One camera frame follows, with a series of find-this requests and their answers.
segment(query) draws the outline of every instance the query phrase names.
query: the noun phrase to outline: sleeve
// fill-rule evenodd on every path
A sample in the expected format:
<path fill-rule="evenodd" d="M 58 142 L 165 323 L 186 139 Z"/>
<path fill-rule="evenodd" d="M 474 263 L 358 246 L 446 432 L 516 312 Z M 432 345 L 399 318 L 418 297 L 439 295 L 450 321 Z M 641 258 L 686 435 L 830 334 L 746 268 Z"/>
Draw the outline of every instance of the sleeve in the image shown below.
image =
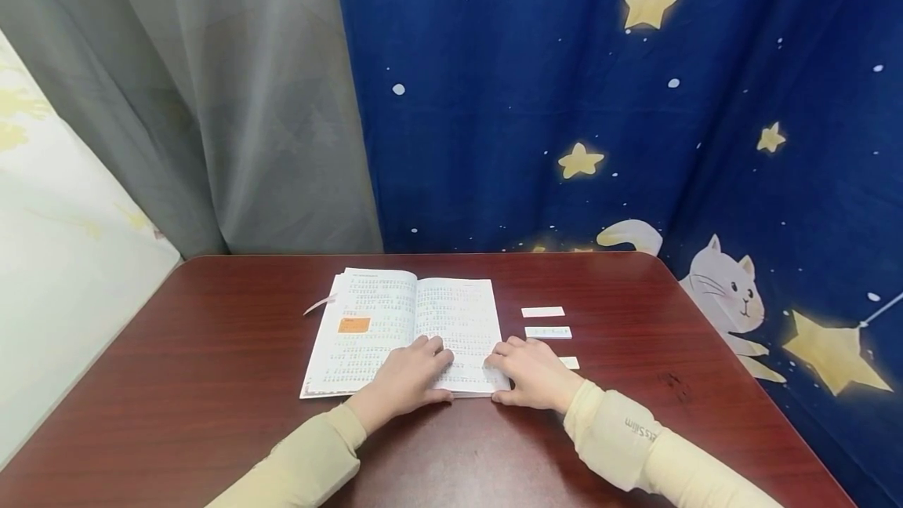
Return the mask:
<path fill-rule="evenodd" d="M 564 417 L 564 429 L 580 459 L 622 490 L 663 495 L 678 508 L 780 508 L 753 483 L 615 390 L 584 382 Z"/>
<path fill-rule="evenodd" d="M 208 508 L 320 506 L 357 474 L 355 451 L 367 432 L 345 405 L 315 415 Z"/>

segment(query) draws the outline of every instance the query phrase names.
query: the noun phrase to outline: book page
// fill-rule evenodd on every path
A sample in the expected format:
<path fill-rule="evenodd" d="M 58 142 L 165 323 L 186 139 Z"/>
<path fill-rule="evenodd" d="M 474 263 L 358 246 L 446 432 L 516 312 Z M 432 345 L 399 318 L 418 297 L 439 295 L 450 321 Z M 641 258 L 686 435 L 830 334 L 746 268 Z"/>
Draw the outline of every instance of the book page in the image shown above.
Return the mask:
<path fill-rule="evenodd" d="M 302 396 L 354 394 L 414 339 L 416 282 L 402 270 L 345 269 L 323 311 Z"/>
<path fill-rule="evenodd" d="M 456 394 L 483 395 L 511 388 L 502 372 L 483 366 L 501 340 L 492 281 L 423 278 L 417 282 L 415 335 L 441 336 L 454 353 L 434 385 Z"/>

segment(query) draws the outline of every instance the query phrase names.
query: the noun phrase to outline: cat tail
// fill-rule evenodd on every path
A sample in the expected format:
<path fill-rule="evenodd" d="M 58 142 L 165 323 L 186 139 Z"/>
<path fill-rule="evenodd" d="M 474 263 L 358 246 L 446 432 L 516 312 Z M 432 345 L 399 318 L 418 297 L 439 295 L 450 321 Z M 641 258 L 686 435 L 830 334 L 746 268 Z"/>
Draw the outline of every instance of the cat tail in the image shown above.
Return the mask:
<path fill-rule="evenodd" d="M 739 359 L 741 364 L 746 367 L 746 370 L 749 371 L 749 374 L 756 377 L 757 379 L 762 379 L 763 381 L 771 381 L 772 383 L 788 382 L 788 380 L 785 379 L 784 376 L 781 376 L 780 373 L 768 369 L 768 367 L 762 365 L 752 357 L 737 355 L 737 359 Z"/>
<path fill-rule="evenodd" d="M 658 255 L 662 235 L 642 220 L 624 220 L 602 230 L 596 236 L 596 243 L 605 247 L 630 243 L 638 252 Z"/>

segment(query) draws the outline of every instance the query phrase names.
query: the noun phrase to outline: cartoon cat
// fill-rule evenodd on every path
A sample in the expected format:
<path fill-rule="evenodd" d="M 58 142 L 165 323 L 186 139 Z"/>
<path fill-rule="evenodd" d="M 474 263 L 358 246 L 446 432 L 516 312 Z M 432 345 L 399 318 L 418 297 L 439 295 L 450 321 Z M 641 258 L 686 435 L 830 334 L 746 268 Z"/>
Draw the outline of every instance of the cartoon cat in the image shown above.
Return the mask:
<path fill-rule="evenodd" d="M 602 230 L 596 242 L 606 247 L 631 243 L 638 252 L 655 255 L 661 248 L 662 236 L 648 223 L 626 220 Z M 779 373 L 751 359 L 767 355 L 765 346 L 737 336 L 759 328 L 765 319 L 765 306 L 756 288 L 753 258 L 746 255 L 736 262 L 721 252 L 718 235 L 713 235 L 709 244 L 696 253 L 690 272 L 682 278 L 680 286 L 750 375 L 775 383 L 786 381 Z"/>

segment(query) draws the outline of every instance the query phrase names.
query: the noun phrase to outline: blue curtain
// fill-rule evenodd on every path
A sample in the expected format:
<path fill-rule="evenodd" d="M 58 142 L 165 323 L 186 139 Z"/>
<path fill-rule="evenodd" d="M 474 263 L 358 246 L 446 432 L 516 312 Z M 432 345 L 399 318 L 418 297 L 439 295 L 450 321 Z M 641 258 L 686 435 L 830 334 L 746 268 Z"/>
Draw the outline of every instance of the blue curtain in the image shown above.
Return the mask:
<path fill-rule="evenodd" d="M 903 0 L 341 2 L 387 252 L 658 253 L 903 504 Z"/>

